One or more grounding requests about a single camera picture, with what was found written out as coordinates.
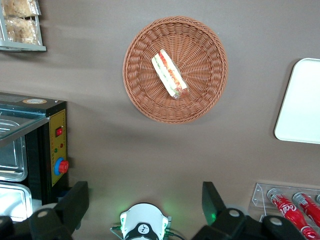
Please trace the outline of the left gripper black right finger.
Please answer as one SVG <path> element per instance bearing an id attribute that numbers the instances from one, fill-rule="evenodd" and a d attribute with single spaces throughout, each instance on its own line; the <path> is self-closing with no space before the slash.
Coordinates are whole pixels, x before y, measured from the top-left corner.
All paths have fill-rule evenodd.
<path id="1" fill-rule="evenodd" d="M 202 210 L 207 224 L 193 240 L 260 240 L 261 224 L 234 207 L 226 207 L 212 182 L 202 184 Z"/>

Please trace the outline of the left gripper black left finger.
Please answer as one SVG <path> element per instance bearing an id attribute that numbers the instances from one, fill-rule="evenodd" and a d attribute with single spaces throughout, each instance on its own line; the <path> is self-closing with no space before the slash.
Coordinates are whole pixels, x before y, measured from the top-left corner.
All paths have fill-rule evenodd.
<path id="1" fill-rule="evenodd" d="M 56 204 L 47 204 L 28 219 L 33 240 L 71 240 L 89 208 L 87 181 L 77 182 Z"/>

